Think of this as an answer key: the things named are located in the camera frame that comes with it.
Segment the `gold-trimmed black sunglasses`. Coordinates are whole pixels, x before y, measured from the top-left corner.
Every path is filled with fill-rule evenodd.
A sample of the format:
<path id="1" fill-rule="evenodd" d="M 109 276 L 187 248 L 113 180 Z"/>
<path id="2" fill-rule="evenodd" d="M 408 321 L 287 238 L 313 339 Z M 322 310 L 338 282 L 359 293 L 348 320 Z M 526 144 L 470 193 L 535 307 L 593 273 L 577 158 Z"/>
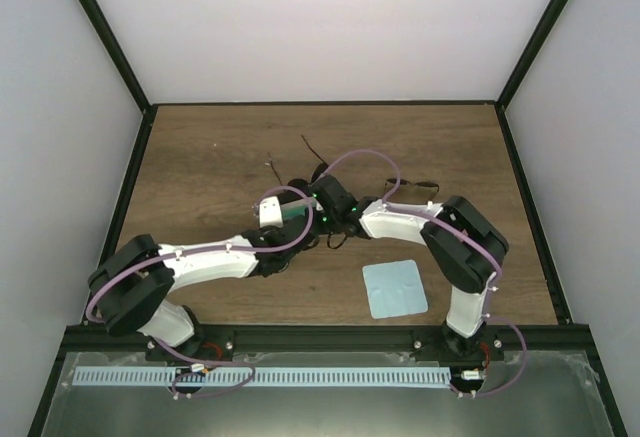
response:
<path id="1" fill-rule="evenodd" d="M 440 186 L 433 181 L 409 181 L 400 179 L 398 188 L 388 198 L 392 203 L 426 205 L 433 201 L 440 191 Z"/>

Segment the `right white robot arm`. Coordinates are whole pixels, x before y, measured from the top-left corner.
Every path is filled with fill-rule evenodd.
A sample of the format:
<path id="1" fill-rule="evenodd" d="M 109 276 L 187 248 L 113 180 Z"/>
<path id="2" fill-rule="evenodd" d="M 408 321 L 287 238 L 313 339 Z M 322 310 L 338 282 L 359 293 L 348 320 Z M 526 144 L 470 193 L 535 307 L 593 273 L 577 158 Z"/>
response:
<path id="1" fill-rule="evenodd" d="M 453 196 L 423 205 L 358 200 L 331 175 L 312 183 L 310 194 L 321 211 L 319 225 L 328 234 L 426 246 L 452 287 L 442 328 L 445 350 L 465 360 L 479 349 L 509 244 L 467 199 Z"/>

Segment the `grey metal front plate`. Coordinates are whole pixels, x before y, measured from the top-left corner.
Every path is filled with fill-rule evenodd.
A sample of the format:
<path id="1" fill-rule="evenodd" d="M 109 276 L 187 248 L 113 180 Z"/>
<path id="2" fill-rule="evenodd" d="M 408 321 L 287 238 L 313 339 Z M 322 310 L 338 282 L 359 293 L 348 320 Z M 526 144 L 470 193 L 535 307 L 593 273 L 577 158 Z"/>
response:
<path id="1" fill-rule="evenodd" d="M 508 354 L 490 397 L 449 388 L 75 386 L 78 367 L 161 367 L 139 354 L 79 353 L 64 362 L 46 436 L 610 436 L 580 353 Z M 271 354 L 263 367 L 430 367 L 392 354 Z"/>

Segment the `black geometric glasses case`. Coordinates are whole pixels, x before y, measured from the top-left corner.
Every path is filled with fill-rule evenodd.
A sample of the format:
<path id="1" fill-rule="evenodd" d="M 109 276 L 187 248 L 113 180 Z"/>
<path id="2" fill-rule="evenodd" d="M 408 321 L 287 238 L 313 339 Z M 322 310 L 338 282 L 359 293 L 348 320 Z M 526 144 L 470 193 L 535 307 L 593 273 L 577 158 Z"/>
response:
<path id="1" fill-rule="evenodd" d="M 294 178 L 288 182 L 288 186 L 296 188 L 304 193 L 306 196 L 311 196 L 310 183 L 302 178 Z"/>

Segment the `black aluminium frame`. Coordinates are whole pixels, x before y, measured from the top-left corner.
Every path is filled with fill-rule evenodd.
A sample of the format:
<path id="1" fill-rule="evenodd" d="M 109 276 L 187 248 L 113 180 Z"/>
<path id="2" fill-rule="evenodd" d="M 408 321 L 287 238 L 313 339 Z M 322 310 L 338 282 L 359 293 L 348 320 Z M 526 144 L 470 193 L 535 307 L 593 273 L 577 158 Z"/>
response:
<path id="1" fill-rule="evenodd" d="M 133 195 L 136 179 L 139 175 L 151 136 L 152 125 L 155 122 L 159 107 L 150 103 L 144 94 L 141 84 L 125 57 L 124 51 L 117 41 L 98 1 L 78 0 L 78 2 L 141 111 L 140 126 L 100 256 L 102 261 L 106 261 L 114 253 L 116 240 L 122 232 L 125 213 Z M 574 350 L 585 352 L 588 360 L 588 369 L 596 381 L 597 393 L 604 406 L 607 424 L 614 435 L 624 436 L 627 431 L 591 331 L 588 325 L 574 322 L 571 315 L 506 116 L 508 105 L 519 90 L 526 74 L 538 57 L 543 44 L 568 2 L 569 0 L 549 1 L 498 99 L 492 103 L 520 197 L 524 204 L 536 251 L 542 264 L 543 275 L 557 320 L 554 325 L 525 325 L 520 330 L 530 352 Z M 382 348 L 397 350 L 401 345 L 408 343 L 410 338 L 414 336 L 437 337 L 439 334 L 435 325 L 397 326 L 391 330 L 364 325 L 239 325 L 236 329 L 244 343 L 256 344 L 266 350 L 295 352 L 303 350 L 311 352 L 320 352 L 322 350 L 379 350 Z M 141 347 L 142 340 L 139 337 L 112 338 L 105 331 L 99 329 L 97 325 L 88 321 L 82 321 L 78 325 L 67 327 L 32 421 L 29 430 L 30 435 L 44 435 L 47 426 L 53 422 L 54 413 L 52 409 L 60 401 L 55 395 L 54 387 L 61 381 L 63 361 L 68 354 L 89 351 L 117 353 L 119 351 L 137 351 Z"/>

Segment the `grey glasses case green lining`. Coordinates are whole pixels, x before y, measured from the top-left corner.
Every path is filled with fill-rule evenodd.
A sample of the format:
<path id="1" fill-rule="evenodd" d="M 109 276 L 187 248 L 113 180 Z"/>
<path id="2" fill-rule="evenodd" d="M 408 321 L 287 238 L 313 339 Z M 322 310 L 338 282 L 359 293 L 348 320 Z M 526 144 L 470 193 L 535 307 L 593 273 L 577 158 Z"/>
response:
<path id="1" fill-rule="evenodd" d="M 303 198 L 293 193 L 283 193 L 277 196 L 280 208 L 280 220 L 285 222 L 297 216 L 306 216 L 309 207 L 314 211 L 322 211 L 323 207 L 315 197 Z"/>

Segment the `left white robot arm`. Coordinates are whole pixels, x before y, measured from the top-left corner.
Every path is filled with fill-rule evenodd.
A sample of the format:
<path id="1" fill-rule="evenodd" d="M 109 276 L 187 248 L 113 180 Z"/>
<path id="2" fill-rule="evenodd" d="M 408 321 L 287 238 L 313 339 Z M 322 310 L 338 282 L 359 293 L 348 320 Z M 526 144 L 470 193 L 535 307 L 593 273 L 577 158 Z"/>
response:
<path id="1" fill-rule="evenodd" d="M 317 226 L 305 215 L 282 226 L 247 230 L 221 242 L 184 247 L 160 245 L 149 234 L 134 237 L 88 279 L 88 310 L 108 335 L 139 333 L 163 341 L 181 360 L 196 359 L 205 331 L 194 311 L 172 304 L 179 289 L 218 279 L 268 277 L 284 271 L 317 244 Z"/>

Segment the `round black sunglasses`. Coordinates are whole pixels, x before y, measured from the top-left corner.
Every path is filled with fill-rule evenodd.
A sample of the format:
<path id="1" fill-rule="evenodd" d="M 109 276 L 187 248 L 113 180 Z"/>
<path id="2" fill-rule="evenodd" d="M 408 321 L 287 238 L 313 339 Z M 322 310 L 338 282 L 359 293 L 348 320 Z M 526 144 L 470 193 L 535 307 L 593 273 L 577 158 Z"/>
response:
<path id="1" fill-rule="evenodd" d="M 263 166 L 279 185 L 301 185 L 302 181 L 314 181 L 327 167 L 328 161 L 301 134 L 291 144 L 268 150 Z"/>

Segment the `lower light blue cloth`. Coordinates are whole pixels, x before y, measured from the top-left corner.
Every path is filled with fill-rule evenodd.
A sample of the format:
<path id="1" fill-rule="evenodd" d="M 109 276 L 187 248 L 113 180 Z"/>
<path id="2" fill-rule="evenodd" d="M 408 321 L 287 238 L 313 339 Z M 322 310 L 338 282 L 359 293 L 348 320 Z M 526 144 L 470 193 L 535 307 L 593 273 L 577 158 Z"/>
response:
<path id="1" fill-rule="evenodd" d="M 428 311 L 426 293 L 414 260 L 367 265 L 362 268 L 362 275 L 373 319 L 405 317 Z"/>

